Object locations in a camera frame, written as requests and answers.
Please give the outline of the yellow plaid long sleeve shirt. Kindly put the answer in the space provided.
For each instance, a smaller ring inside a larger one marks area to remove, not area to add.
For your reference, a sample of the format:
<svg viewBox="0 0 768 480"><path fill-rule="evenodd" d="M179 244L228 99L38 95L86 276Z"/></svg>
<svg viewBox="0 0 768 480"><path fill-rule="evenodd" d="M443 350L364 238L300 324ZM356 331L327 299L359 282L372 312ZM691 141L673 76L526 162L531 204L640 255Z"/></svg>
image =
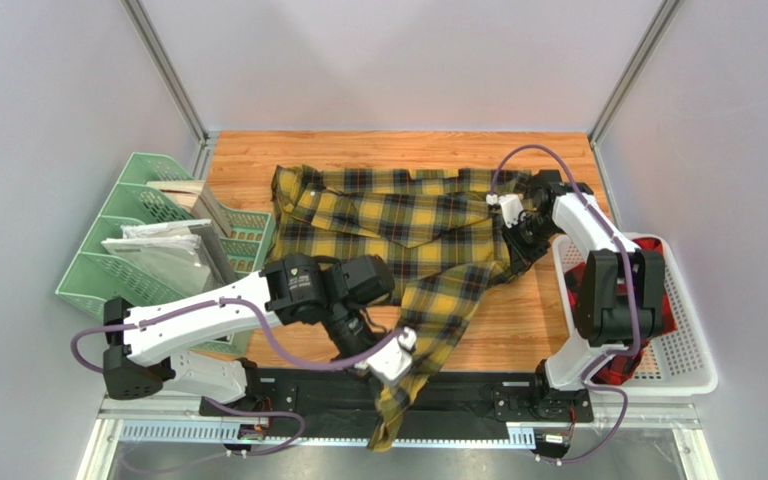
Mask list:
<svg viewBox="0 0 768 480"><path fill-rule="evenodd" d="M389 450L409 408L445 365L484 294L520 275L490 191L521 195L526 171L489 169L318 170L279 166L271 192L277 230L271 259L290 253L347 261L373 255L395 278L398 323L417 336L413 364L375 397L367 447Z"/></svg>

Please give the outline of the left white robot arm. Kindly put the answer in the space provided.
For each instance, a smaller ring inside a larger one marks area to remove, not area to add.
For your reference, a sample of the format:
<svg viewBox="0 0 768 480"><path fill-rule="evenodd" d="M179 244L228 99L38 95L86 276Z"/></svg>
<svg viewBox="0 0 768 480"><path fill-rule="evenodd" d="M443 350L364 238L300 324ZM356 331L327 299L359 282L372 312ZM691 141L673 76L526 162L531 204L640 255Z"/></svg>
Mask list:
<svg viewBox="0 0 768 480"><path fill-rule="evenodd" d="M104 305L109 331L102 366L107 392L115 400L134 400L167 388L223 404L251 396L252 363L220 361L193 348L254 329L302 369L354 370L392 384L410 367L416 334L408 328L373 332L367 307L389 299L394 288L378 256L340 261L292 253L232 284L171 303L134 307L121 297L110 299ZM337 358L322 363L289 354L273 331L294 323L322 326Z"/></svg>

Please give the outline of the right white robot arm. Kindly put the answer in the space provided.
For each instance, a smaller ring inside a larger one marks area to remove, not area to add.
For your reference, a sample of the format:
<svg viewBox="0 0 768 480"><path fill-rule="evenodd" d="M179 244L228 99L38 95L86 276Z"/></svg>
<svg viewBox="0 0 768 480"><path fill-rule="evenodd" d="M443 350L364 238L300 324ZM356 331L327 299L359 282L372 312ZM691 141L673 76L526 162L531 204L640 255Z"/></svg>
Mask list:
<svg viewBox="0 0 768 480"><path fill-rule="evenodd" d="M513 270L546 254L557 234L582 257L562 277L574 331L538 364L527 401L534 417L561 419L584 407L587 382L620 386L631 379L644 347L667 331L662 248L622 234L586 184L565 182L557 170L540 171L524 194L502 194L494 203Z"/></svg>

